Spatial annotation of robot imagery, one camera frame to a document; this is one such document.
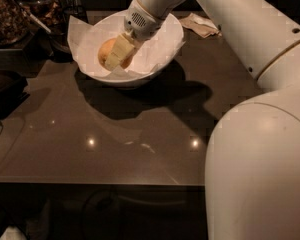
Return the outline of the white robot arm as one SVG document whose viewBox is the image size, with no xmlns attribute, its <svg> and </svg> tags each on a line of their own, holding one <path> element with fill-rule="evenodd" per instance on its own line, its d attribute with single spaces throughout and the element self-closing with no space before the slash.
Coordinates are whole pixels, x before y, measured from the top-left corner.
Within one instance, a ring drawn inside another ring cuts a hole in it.
<svg viewBox="0 0 300 240">
<path fill-rule="evenodd" d="M 153 36 L 185 0 L 133 0 L 125 29 Z M 265 0 L 196 0 L 262 94 L 229 110 L 209 140 L 209 240 L 300 240 L 300 25 Z"/>
</svg>

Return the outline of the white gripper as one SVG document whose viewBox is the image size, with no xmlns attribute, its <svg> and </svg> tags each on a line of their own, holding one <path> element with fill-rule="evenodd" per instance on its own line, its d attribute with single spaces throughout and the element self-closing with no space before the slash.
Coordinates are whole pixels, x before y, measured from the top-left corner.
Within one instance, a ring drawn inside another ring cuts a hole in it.
<svg viewBox="0 0 300 240">
<path fill-rule="evenodd" d="M 144 42 L 156 35 L 164 20 L 165 10 L 158 0 L 132 0 L 124 19 L 124 28 L 131 38 Z M 106 69 L 112 71 L 118 66 L 126 69 L 131 64 L 135 45 L 130 37 L 120 34 L 103 44 Z"/>
</svg>

